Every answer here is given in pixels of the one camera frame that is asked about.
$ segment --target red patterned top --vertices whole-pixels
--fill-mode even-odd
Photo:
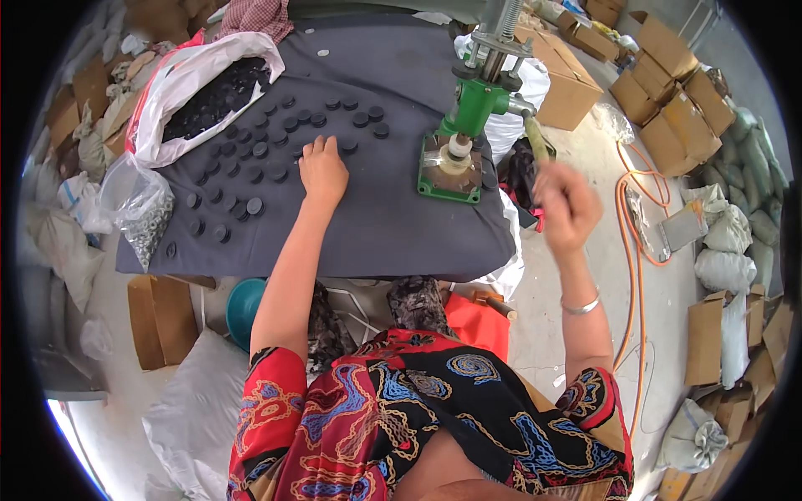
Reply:
[[[618,387],[584,370],[554,406],[492,353],[392,329],[306,388],[298,355],[261,351],[245,382],[228,498],[387,499],[445,426],[489,479],[568,499],[627,499]]]

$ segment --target orange cable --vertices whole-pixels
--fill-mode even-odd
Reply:
[[[632,252],[630,249],[630,239],[626,235],[626,228],[630,230],[630,237],[635,242],[636,246],[636,257],[638,262],[638,272],[637,272],[637,279],[638,279],[638,304],[640,308],[640,325],[641,325],[641,353],[639,357],[638,363],[638,392],[635,396],[635,408],[632,417],[632,427],[630,429],[630,440],[632,439],[635,430],[637,429],[638,425],[638,418],[640,417],[641,412],[641,396],[643,391],[643,373],[646,370],[646,314],[643,308],[643,269],[642,269],[642,257],[646,256],[646,259],[655,266],[665,266],[671,260],[671,257],[664,261],[659,262],[656,261],[652,256],[646,253],[646,250],[643,246],[643,242],[641,242],[640,237],[638,236],[638,232],[635,230],[634,223],[632,221],[632,217],[630,215],[629,210],[626,207],[626,181],[628,179],[632,179],[635,184],[643,191],[643,193],[648,196],[653,202],[655,202],[659,207],[662,207],[663,211],[666,213],[666,217],[668,217],[668,207],[671,203],[671,191],[668,187],[668,181],[663,174],[655,171],[649,160],[646,159],[645,156],[635,147],[630,145],[632,149],[635,150],[636,153],[646,162],[646,165],[649,167],[648,171],[639,171],[637,169],[630,168],[629,164],[624,160],[624,155],[621,149],[621,142],[616,141],[616,148],[618,150],[618,158],[621,159],[622,164],[626,168],[626,174],[621,176],[618,179],[618,182],[615,185],[615,209],[616,209],[616,216],[618,217],[618,227],[621,230],[621,238],[624,243],[624,250],[626,250],[626,260],[627,264],[629,265],[630,269],[630,311],[626,322],[626,332],[624,333],[624,339],[621,344],[621,348],[618,351],[618,355],[615,358],[615,363],[613,364],[613,371],[618,370],[618,367],[621,366],[624,359],[624,353],[626,352],[626,347],[629,345],[630,342],[630,335],[632,334],[632,324],[635,316],[635,263],[632,259]],[[654,182],[657,184],[657,189],[660,194],[660,200],[657,200],[654,195],[652,195],[647,189],[643,187],[637,177],[635,175],[640,176],[653,176]],[[663,194],[662,188],[660,186],[660,180],[662,184],[666,187],[666,194]]]

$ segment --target teal bowl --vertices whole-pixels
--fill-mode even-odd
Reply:
[[[234,286],[225,303],[225,324],[231,338],[246,353],[250,351],[250,330],[266,283],[264,278],[246,278]]]

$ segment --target silver bracelet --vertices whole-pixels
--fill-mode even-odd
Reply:
[[[592,300],[587,305],[582,306],[581,308],[571,308],[570,306],[566,306],[565,303],[562,302],[562,297],[560,298],[560,306],[567,311],[571,315],[584,315],[585,313],[589,313],[593,308],[599,304],[599,286],[596,286],[596,299]]]

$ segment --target concrete floor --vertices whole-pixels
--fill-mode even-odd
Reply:
[[[602,88],[616,79],[615,67],[602,64],[574,50],[579,60]],[[608,91],[599,103],[616,106]],[[600,287],[601,298],[610,319],[610,331],[616,349],[622,343],[629,308],[630,284],[626,255],[618,230],[614,210],[614,185],[625,169],[616,152],[615,143],[600,129],[593,114],[588,114],[575,131],[568,132],[545,127],[545,135],[557,147],[558,159],[585,173],[599,191],[605,213],[593,231],[585,251],[590,268]],[[645,148],[635,145],[644,154]],[[631,149],[636,168],[645,168]],[[678,181],[672,180],[670,212],[682,207]],[[652,224],[648,233],[656,249],[658,238],[654,226],[663,217],[662,210],[646,200],[646,217]],[[509,364],[527,378],[549,400],[556,401],[565,383],[563,374],[564,350],[561,338],[561,308],[559,281],[545,238],[531,230],[521,232],[526,270],[510,303],[518,310],[518,320],[510,329]],[[164,384],[175,368],[167,367],[143,373],[136,360],[131,327],[127,313],[126,284],[130,275],[114,271],[117,234],[105,238],[107,250],[103,266],[94,282],[87,307],[87,317],[101,316],[107,322],[114,340],[114,351],[101,362],[109,398],[106,402],[76,402],[70,408],[75,427],[108,494],[115,501],[142,499],[148,474],[167,482],[167,475],[150,450],[141,418],[158,399]],[[646,371],[644,398],[640,423],[633,433],[634,465],[637,473],[634,497],[640,499],[659,483],[661,473],[651,472],[659,451],[662,434],[685,394],[683,386],[686,357],[687,306],[696,302],[698,291],[693,272],[694,255],[691,246],[677,252],[665,267],[644,264],[646,328]],[[225,333],[225,300],[237,278],[221,279],[217,290],[203,293],[206,323],[218,333]],[[330,287],[346,288],[359,299],[368,312],[371,324],[382,329],[390,324],[384,302],[386,283],[365,286],[347,280],[327,280]],[[192,287],[198,325],[201,325],[201,288]],[[357,313],[347,297],[333,295],[334,307]],[[83,317],[70,315],[68,329],[78,332]],[[355,337],[363,328],[351,319],[346,320]],[[626,360],[616,373],[621,391],[623,413],[629,427],[632,421],[634,398],[638,384],[638,323],[634,323],[633,338]]]

